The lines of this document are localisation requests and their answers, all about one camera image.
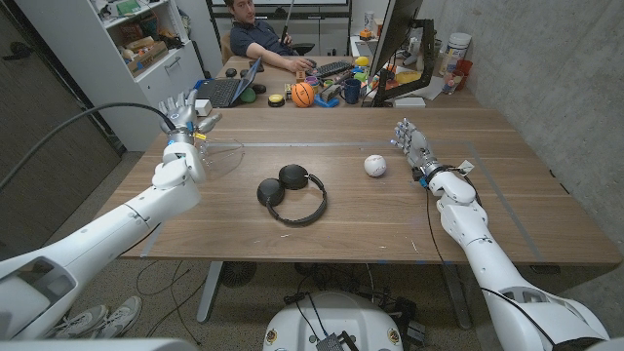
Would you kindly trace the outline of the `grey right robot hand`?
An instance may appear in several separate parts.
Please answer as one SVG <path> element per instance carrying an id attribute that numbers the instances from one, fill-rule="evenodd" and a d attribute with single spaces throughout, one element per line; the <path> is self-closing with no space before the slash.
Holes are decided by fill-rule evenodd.
<path id="1" fill-rule="evenodd" d="M 412 177 L 427 187 L 433 177 L 448 168 L 433 154 L 425 135 L 414 123 L 404 118 L 394 129 L 391 143 L 403 151 L 411 167 Z"/>

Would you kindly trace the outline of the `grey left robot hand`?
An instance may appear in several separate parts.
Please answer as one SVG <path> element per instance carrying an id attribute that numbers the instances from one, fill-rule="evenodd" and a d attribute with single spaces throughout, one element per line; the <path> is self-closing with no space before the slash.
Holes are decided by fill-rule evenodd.
<path id="1" fill-rule="evenodd" d="M 181 92 L 176 100 L 168 97 L 158 103 L 158 109 L 167 116 L 160 126 L 168 137 L 168 144 L 184 142 L 193 145 L 195 133 L 208 133 L 222 118 L 222 114 L 217 113 L 199 122 L 195 110 L 196 95 L 196 90 L 191 90 L 188 95 Z"/>

